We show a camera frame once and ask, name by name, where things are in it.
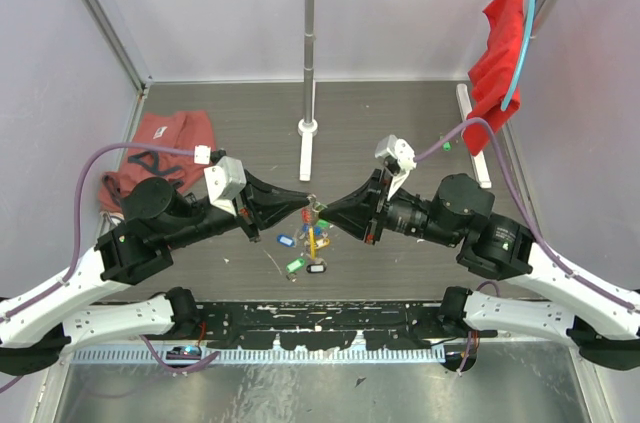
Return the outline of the metal keyring with yellow grip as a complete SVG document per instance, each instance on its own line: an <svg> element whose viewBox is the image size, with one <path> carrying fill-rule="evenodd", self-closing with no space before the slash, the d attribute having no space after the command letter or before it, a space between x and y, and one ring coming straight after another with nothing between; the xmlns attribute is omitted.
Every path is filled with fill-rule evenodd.
<svg viewBox="0 0 640 423"><path fill-rule="evenodd" d="M314 241L320 238L329 238L329 235L328 235L329 224L325 220L322 220L320 218L320 212L316 212L314 210L314 206L321 203L317 200L317 197L315 195L310 195L309 199L310 199L310 204L304 208L308 208L310 210L312 215L312 221L310 224L307 224L307 225L309 225L310 227L313 227L313 226L321 227L323 229L323 234L321 237L315 237L313 234L313 231L310 231L308 236L302 233L302 235L300 236L300 239L303 241L304 247L305 247L303 255L309 259L307 266L309 264L314 264L314 263L325 264L327 266L327 263L323 259L321 252L327 249L330 245L326 248L322 248L319 250L315 250L313 247L308 248L305 246L306 241Z"/></svg>

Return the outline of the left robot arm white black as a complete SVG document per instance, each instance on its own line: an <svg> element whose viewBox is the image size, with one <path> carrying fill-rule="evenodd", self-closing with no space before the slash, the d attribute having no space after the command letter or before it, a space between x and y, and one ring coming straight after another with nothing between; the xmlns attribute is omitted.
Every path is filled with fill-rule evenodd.
<svg viewBox="0 0 640 423"><path fill-rule="evenodd" d="M137 184L123 199L124 220L77 261L20 296L1 302L1 371L21 377L83 346L128 337L188 339L201 325L190 290L174 287L114 307L95 302L166 270L173 251L236 229L256 242L262 231L307 206L308 194L247 175L231 200L183 196L166 180Z"/></svg>

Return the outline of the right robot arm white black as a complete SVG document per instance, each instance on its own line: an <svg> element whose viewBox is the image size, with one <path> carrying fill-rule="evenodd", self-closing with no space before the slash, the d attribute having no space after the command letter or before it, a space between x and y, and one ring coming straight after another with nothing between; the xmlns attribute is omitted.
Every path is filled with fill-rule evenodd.
<svg viewBox="0 0 640 423"><path fill-rule="evenodd" d="M376 170L320 216L369 245L388 230L456 248L457 263L470 273L541 297L515 301L449 287L438 310L444 333L520 333L573 347L604 368L638 368L638 291L607 283L545 249L530 228L494 212L494 195L466 174L445 177L430 200L390 186L387 172Z"/></svg>

